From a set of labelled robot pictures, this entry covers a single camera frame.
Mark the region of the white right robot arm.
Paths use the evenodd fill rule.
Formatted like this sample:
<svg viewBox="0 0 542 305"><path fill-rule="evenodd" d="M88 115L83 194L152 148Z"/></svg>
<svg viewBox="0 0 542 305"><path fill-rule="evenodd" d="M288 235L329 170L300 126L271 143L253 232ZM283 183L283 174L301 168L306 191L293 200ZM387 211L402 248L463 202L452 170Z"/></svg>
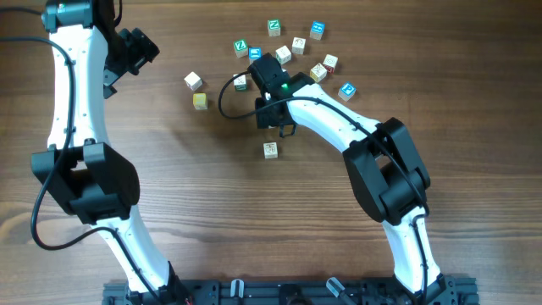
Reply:
<svg viewBox="0 0 542 305"><path fill-rule="evenodd" d="M404 124L353 112L303 73L290 77L279 69L251 76L265 109L281 107L341 152L357 202L384 228L395 279L413 302L428 303L441 276L425 224L430 178Z"/></svg>

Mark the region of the plain A wooden block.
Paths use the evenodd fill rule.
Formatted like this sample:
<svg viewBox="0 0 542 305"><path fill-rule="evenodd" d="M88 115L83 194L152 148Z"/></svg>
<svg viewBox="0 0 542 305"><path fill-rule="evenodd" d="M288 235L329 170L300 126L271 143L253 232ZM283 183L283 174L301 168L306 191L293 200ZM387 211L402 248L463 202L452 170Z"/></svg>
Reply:
<svg viewBox="0 0 542 305"><path fill-rule="evenodd" d="M323 80L328 73L328 70L321 63L316 64L310 69L310 77L316 82L319 83Z"/></svg>

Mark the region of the red M wooden block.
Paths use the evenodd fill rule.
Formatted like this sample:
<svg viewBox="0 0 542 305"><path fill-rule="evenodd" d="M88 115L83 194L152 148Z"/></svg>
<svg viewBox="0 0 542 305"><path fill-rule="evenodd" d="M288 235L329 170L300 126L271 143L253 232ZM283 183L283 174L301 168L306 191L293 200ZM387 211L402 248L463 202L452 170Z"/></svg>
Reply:
<svg viewBox="0 0 542 305"><path fill-rule="evenodd" d="M334 55L327 54L323 61L324 68L331 74L335 72L336 66L338 64L338 58Z"/></svg>

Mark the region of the red G wooden block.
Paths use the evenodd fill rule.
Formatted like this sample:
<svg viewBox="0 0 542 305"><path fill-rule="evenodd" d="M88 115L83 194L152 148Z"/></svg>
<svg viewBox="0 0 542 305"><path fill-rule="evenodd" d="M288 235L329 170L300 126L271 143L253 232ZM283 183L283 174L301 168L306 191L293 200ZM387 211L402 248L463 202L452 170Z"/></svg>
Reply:
<svg viewBox="0 0 542 305"><path fill-rule="evenodd" d="M278 147L276 142L267 142L263 144L263 152L264 157L266 159L269 158L277 158L279 155Z"/></svg>

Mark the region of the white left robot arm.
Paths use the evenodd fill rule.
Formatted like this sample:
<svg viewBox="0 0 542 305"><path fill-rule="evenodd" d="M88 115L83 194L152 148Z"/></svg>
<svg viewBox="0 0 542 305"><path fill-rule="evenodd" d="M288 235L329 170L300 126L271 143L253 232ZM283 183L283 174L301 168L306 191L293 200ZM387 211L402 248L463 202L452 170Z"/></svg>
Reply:
<svg viewBox="0 0 542 305"><path fill-rule="evenodd" d="M120 29L120 3L49 1L42 22L53 45L54 118L45 152L31 169L59 207L101 236L127 283L105 287L105 303L190 304L192 295L158 250L137 207L135 166L108 139L104 102L125 74L158 55L139 29Z"/></svg>

